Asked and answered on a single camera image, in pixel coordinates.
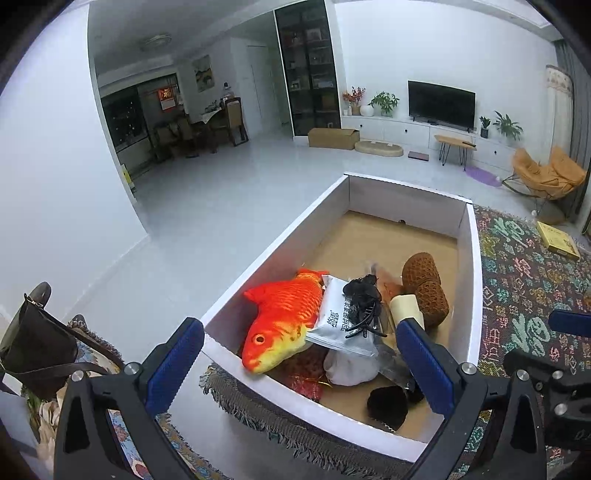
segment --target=black fabric item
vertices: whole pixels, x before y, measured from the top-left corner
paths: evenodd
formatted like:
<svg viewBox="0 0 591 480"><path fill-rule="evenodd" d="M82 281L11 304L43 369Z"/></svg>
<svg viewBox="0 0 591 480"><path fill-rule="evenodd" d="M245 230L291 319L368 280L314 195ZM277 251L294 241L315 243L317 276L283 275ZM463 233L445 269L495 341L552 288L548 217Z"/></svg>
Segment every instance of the black fabric item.
<svg viewBox="0 0 591 480"><path fill-rule="evenodd" d="M368 332L386 337L378 327L379 315L382 312L382 296L375 286L377 281L378 278L375 275L369 274L363 278L351 280L343 287L343 295L351 298L351 311L355 312L351 316L356 317L351 320L353 325L345 330L353 333L346 335L345 338L351 338L360 333L367 338Z"/></svg>
<svg viewBox="0 0 591 480"><path fill-rule="evenodd" d="M591 173L591 76L564 40L554 42L554 46L558 66L573 81L573 133L570 152L567 153L581 168L587 170L583 184L556 202L568 218L574 219L580 212ZM589 225L589 220L585 223L585 229Z"/></svg>
<svg viewBox="0 0 591 480"><path fill-rule="evenodd" d="M40 399L51 400L76 370L108 373L99 365L74 363L78 355L76 339L123 367L102 345L62 324L40 303L25 295L25 301L0 343L1 367Z"/></svg>
<svg viewBox="0 0 591 480"><path fill-rule="evenodd" d="M398 430L408 414L408 400L402 387L382 387L372 390L368 398L368 413L374 420Z"/></svg>

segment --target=curtain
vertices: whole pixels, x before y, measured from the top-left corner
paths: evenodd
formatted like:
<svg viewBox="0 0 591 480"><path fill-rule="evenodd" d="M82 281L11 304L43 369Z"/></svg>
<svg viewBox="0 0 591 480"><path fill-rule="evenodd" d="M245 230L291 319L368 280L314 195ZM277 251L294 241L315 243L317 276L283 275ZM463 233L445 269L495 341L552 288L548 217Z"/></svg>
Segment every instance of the curtain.
<svg viewBox="0 0 591 480"><path fill-rule="evenodd" d="M591 164L591 77L564 40L558 40L554 45L558 66L569 74L573 83L573 129L569 156L587 170L583 184L558 201L564 214L574 219L578 213L585 216L591 213L579 212L587 190Z"/></svg>
<svg viewBox="0 0 591 480"><path fill-rule="evenodd" d="M568 73L546 65L546 88L548 111L543 164L550 162L550 150L557 145L565 152L570 152L570 139L573 131L573 82Z"/></svg>

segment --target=handbag strap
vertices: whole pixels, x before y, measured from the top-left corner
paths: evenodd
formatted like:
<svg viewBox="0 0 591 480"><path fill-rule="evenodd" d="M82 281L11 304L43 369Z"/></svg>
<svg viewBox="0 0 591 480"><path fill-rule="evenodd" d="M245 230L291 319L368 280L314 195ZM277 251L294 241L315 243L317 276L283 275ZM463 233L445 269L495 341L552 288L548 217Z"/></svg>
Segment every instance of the handbag strap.
<svg viewBox="0 0 591 480"><path fill-rule="evenodd" d="M125 364L123 363L123 361L120 358L118 358L116 355L114 355L113 352L111 352L109 349L105 348L103 345L99 344L97 341L95 341L91 337L82 335L81 333L75 331L74 329L68 327L67 325L64 325L59 320L56 320L51 314L49 314L43 308L43 306L40 303L37 303L35 300L33 300L27 294L25 294L25 301L28 302L29 304L33 305L37 310L39 310L41 312L41 314L47 320L49 320L51 323L53 323L56 327L65 331L66 333L72 335L74 338L78 339L82 343L85 343L86 345L91 347L93 350L96 350L101 355L103 355L106 359L113 362L117 367L119 367L120 370L123 370Z"/></svg>
<svg viewBox="0 0 591 480"><path fill-rule="evenodd" d="M90 362L78 362L77 364L62 364L54 365L53 367L39 368L37 370L29 370L28 372L11 372L6 370L6 373L12 375L19 382L27 385L39 380L49 380L50 378L69 377L76 370L84 372L96 372L101 375L109 375L109 372L103 367Z"/></svg>

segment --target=black handbag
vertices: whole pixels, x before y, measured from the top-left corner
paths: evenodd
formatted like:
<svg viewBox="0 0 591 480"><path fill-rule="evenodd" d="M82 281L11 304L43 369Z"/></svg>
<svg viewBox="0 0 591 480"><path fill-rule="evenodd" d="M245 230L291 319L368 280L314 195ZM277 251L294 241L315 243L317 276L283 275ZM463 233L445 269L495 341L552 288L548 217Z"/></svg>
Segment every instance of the black handbag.
<svg viewBox="0 0 591 480"><path fill-rule="evenodd" d="M43 308L47 299L40 303L25 294L25 301L0 343L0 381L6 372L38 398L52 400L76 370L108 374L90 362L74 363L78 356L76 339L123 369L123 362L112 352L47 313Z"/></svg>

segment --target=white packet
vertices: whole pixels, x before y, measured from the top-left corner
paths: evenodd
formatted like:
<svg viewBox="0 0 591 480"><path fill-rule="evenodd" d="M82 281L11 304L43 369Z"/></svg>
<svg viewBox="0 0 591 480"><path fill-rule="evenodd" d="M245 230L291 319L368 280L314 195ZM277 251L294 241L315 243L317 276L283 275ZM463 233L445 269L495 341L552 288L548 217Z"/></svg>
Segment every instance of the white packet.
<svg viewBox="0 0 591 480"><path fill-rule="evenodd" d="M335 385L352 387L378 375L378 358L331 350L324 359L326 378Z"/></svg>
<svg viewBox="0 0 591 480"><path fill-rule="evenodd" d="M367 337L360 333L351 338L345 338L353 333L345 330L354 325L351 324L349 316L355 314L355 310L351 308L350 299L343 294L343 287L348 282L331 275L322 275L322 280L326 290L322 297L318 320L314 328L306 333L306 340L346 353L362 356L377 355L378 350L374 345L373 333L368 333Z"/></svg>

